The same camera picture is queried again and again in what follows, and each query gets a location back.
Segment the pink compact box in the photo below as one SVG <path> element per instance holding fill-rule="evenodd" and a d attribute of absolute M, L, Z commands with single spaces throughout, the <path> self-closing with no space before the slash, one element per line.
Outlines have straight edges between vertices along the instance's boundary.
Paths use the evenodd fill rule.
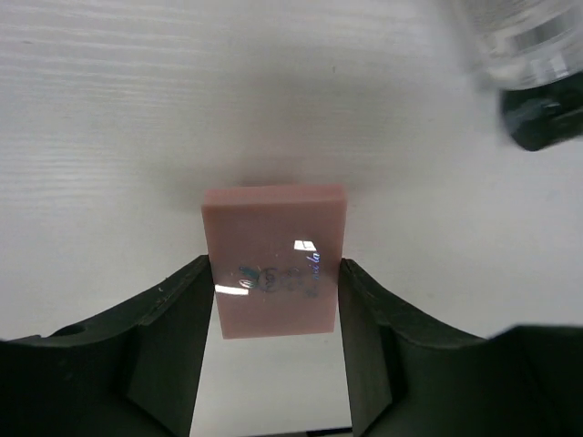
<path fill-rule="evenodd" d="M 346 211 L 340 185 L 205 193 L 201 214 L 224 338 L 333 331 Z"/>

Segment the clear bottle blue label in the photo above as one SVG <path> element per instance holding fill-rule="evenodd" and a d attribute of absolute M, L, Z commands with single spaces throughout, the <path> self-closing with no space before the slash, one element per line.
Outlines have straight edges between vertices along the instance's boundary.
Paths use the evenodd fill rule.
<path fill-rule="evenodd" d="M 580 1 L 438 1 L 465 70 L 498 90 L 549 86 L 582 74 Z"/>

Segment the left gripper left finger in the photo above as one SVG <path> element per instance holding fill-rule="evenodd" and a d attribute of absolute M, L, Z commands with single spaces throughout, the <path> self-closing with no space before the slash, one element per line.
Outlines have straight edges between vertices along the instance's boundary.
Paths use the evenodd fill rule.
<path fill-rule="evenodd" d="M 207 256 L 50 336 L 1 344 L 4 436 L 187 436 L 214 287 Z"/>

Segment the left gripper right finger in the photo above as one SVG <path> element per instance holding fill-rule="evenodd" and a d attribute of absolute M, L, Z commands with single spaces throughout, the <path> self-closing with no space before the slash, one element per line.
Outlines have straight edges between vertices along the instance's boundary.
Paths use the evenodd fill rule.
<path fill-rule="evenodd" d="M 515 326 L 483 339 L 419 310 L 356 262 L 338 303 L 357 436 L 579 436 L 582 330 Z"/>

